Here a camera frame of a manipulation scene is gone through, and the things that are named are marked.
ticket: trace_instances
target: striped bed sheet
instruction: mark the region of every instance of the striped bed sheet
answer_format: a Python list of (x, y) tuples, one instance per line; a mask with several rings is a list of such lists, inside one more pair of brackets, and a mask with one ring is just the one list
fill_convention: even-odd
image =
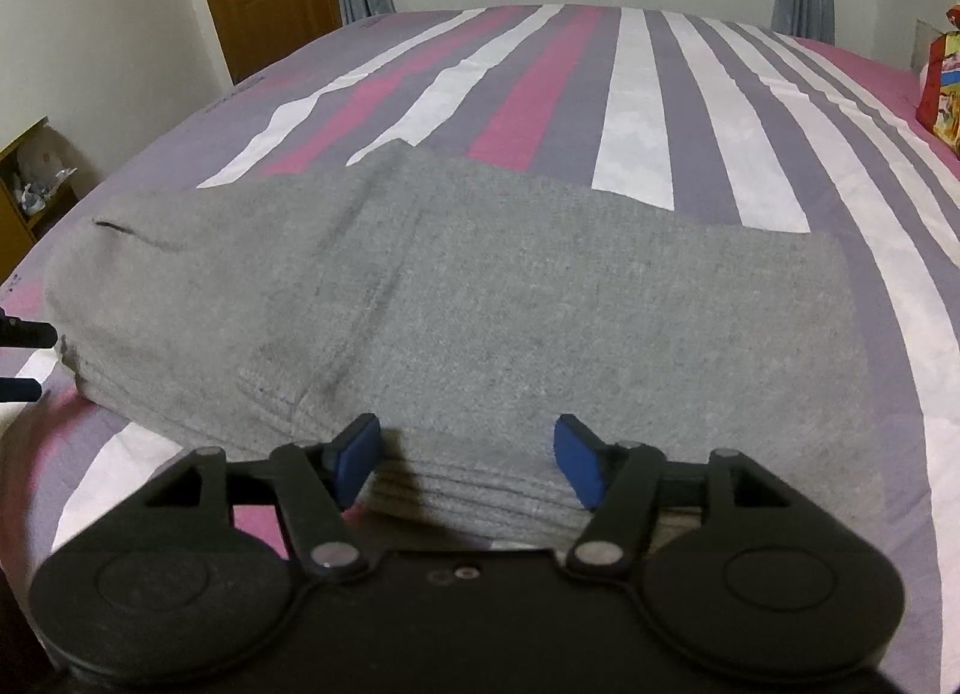
[[(343, 165), (397, 138), (699, 221), (829, 231), (848, 259), (870, 363), (883, 546), (909, 596), (884, 668), (910, 692), (953, 691), (960, 166), (912, 121), (914, 87), (843, 50), (669, 12), (544, 5), (373, 18), (251, 77), (131, 160), (32, 250), (0, 306), (42, 317), (51, 246), (115, 194)], [(51, 550), (179, 448), (80, 398), (51, 351), (0, 350), (0, 375), (46, 389), (37, 405), (0, 409), (0, 560), (22, 593)], [(239, 510), (237, 524), (275, 536), (258, 510)]]

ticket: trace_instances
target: folded gray cloth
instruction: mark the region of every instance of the folded gray cloth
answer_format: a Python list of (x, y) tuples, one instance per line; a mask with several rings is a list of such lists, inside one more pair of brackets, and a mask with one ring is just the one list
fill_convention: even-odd
[(883, 506), (845, 264), (396, 142), (347, 169), (120, 197), (47, 267), (90, 399), (260, 458), (373, 411), (364, 501), (562, 545), (553, 422), (672, 459), (739, 448), (867, 536)]

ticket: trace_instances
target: bed sheet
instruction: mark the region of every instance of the bed sheet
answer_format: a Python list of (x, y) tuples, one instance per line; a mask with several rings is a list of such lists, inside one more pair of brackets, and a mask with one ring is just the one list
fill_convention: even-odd
[[(848, 259), (874, 386), (881, 545), (909, 596), (884, 668), (916, 694), (952, 691), (960, 165), (912, 120), (916, 92), (910, 74), (843, 50), (668, 12), (545, 5), (373, 18), (251, 77), (131, 160), (32, 250), (0, 305), (42, 317), (51, 246), (114, 194), (343, 165), (395, 138), (699, 221), (829, 231)], [(35, 406), (0, 410), (0, 560), (22, 594), (51, 550), (179, 448), (78, 397), (51, 351), (0, 350), (0, 375), (46, 389)], [(240, 509), (237, 525), (279, 544), (268, 510)]]

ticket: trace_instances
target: wooden nightstand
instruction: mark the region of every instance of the wooden nightstand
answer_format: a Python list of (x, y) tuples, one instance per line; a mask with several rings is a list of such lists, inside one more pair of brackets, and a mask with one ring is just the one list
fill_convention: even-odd
[(47, 205), (26, 217), (7, 188), (3, 174), (16, 170), (16, 151), (32, 134), (47, 125), (47, 118), (35, 122), (10, 144), (0, 149), (0, 282), (6, 280), (37, 240), (77, 203), (77, 197), (64, 182)]

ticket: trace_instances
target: blue gripper pad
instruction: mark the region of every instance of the blue gripper pad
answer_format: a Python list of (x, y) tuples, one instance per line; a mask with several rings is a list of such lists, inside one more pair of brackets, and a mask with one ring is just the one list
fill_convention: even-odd
[(323, 445), (323, 468), (330, 476), (330, 495), (337, 507), (352, 507), (373, 467), (383, 458), (380, 421), (363, 414)]
[(560, 416), (553, 427), (553, 456), (557, 467), (587, 510), (596, 510), (607, 495), (601, 464), (607, 448), (608, 445), (575, 416)]

